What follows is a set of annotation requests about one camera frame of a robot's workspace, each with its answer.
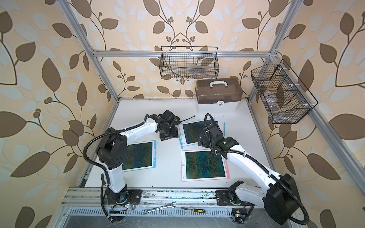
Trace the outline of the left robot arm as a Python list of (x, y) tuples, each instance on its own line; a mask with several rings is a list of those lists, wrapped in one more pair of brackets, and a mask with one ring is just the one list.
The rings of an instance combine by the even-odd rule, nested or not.
[[(83, 158), (103, 170), (102, 180), (106, 181), (105, 185), (108, 189), (116, 194), (125, 193), (127, 185), (124, 181), (122, 165), (126, 160), (128, 145), (151, 133), (159, 133), (161, 141), (177, 138), (176, 126), (180, 123), (178, 116), (166, 110), (163, 114), (146, 115), (141, 123), (127, 128), (119, 130), (109, 128), (86, 144), (82, 152)], [(87, 156), (89, 147), (98, 140), (100, 140), (97, 149), (99, 163)]]

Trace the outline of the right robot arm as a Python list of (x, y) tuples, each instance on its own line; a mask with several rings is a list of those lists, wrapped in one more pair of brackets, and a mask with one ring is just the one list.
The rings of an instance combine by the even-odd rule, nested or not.
[(303, 205), (295, 180), (289, 174), (281, 175), (266, 167), (232, 137), (225, 138), (217, 121), (207, 113), (199, 146), (210, 149), (211, 155), (221, 156), (239, 166), (257, 184), (250, 186), (237, 181), (232, 187), (233, 199), (249, 202), (265, 209), (278, 224), (291, 220), (299, 225), (309, 223), (309, 214)]

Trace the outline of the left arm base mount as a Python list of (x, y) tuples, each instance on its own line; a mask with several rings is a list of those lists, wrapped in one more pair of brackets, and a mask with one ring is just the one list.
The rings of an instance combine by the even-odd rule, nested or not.
[(103, 195), (103, 200), (107, 204), (136, 204), (139, 203), (142, 197), (141, 189), (128, 189), (122, 193), (114, 193), (107, 188)]

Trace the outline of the pink writing tablet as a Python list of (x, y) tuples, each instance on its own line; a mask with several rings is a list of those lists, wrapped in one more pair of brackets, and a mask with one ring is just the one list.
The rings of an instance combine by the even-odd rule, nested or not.
[(206, 150), (181, 151), (182, 181), (212, 181), (230, 178), (227, 162)]

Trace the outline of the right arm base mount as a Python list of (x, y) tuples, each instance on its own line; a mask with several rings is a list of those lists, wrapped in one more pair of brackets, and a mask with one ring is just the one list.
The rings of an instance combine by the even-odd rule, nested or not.
[(215, 197), (218, 206), (252, 206), (252, 203), (247, 201), (242, 201), (238, 198), (234, 191), (230, 190), (217, 190), (215, 192)]

